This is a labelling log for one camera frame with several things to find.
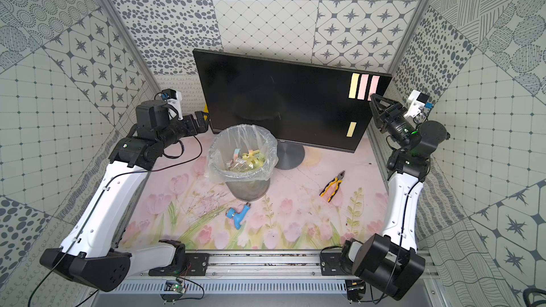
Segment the monitor stand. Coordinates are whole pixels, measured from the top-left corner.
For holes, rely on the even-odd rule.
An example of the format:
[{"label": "monitor stand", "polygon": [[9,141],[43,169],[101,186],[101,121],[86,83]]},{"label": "monitor stand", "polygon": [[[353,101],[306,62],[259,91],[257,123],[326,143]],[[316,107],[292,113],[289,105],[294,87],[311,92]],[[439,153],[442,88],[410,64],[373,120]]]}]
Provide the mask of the monitor stand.
[{"label": "monitor stand", "polygon": [[278,162],[275,166],[278,169],[292,169],[298,167],[304,160],[305,149],[300,144],[291,142],[278,142]]}]

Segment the blue plastic tool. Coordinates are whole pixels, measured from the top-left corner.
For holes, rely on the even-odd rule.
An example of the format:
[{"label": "blue plastic tool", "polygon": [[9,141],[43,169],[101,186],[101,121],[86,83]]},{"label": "blue plastic tool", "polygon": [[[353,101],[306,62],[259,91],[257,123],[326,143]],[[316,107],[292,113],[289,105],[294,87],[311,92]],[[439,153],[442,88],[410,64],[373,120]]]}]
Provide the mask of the blue plastic tool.
[{"label": "blue plastic tool", "polygon": [[246,212],[250,209],[250,203],[246,203],[245,206],[242,207],[242,211],[237,213],[237,211],[234,208],[230,208],[228,210],[228,213],[226,216],[228,218],[232,218],[235,223],[235,228],[237,230],[241,229],[241,222],[242,219],[245,218]]}]

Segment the pliers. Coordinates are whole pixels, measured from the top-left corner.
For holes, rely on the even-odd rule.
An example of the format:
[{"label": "pliers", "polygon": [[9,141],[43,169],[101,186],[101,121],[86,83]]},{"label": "pliers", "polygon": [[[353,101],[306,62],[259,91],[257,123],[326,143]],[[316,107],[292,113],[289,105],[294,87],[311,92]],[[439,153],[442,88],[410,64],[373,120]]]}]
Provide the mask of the pliers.
[{"label": "pliers", "polygon": [[330,196],[330,198],[328,198],[328,203],[332,200],[332,198],[334,197],[334,195],[338,192],[339,188],[340,188],[340,184],[341,184],[341,181],[343,179],[343,177],[345,176],[345,171],[341,171],[340,174],[338,174],[334,179],[332,179],[331,182],[329,182],[326,187],[324,188],[324,190],[322,190],[322,192],[320,193],[320,196],[324,196],[324,194],[326,193],[326,191],[328,191],[328,189],[330,188],[330,186],[332,185],[336,185],[336,188],[334,189],[334,193]]}]

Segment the computer monitor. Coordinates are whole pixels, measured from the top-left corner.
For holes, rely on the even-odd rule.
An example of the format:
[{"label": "computer monitor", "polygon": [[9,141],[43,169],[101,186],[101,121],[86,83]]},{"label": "computer monitor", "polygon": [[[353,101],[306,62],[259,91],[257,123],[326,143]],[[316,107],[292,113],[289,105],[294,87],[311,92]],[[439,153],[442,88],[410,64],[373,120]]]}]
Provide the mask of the computer monitor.
[{"label": "computer monitor", "polygon": [[383,95],[392,78],[219,51],[193,55],[212,131],[267,128],[279,140],[279,168],[299,165],[302,145],[354,152],[372,119],[370,95]]}]

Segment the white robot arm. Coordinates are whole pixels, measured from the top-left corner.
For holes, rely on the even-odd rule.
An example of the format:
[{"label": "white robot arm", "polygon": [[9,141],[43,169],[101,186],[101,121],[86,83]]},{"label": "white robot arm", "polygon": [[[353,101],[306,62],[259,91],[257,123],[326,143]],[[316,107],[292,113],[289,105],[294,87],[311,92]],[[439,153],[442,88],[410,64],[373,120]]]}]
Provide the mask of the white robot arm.
[{"label": "white robot arm", "polygon": [[[380,235],[362,243],[345,242],[342,263],[350,263],[352,274],[400,300],[424,271],[425,261],[416,254],[415,215],[423,181],[430,169],[429,157],[440,142],[449,139],[446,128],[426,119],[414,128],[405,118],[421,114],[429,96],[414,90],[408,99],[410,109],[377,94],[371,96],[373,119],[381,133],[388,132],[399,145],[387,161],[389,205]],[[392,262],[387,253],[396,254]]]},{"label": "white robot arm", "polygon": [[162,91],[161,100],[136,108],[137,123],[112,154],[100,185],[60,248],[46,249],[40,263],[66,279],[111,291],[132,274],[163,268],[169,275],[181,270],[184,245],[162,240],[139,249],[119,249],[135,204],[156,159],[182,137],[206,132],[206,113],[181,114],[181,92]]}]

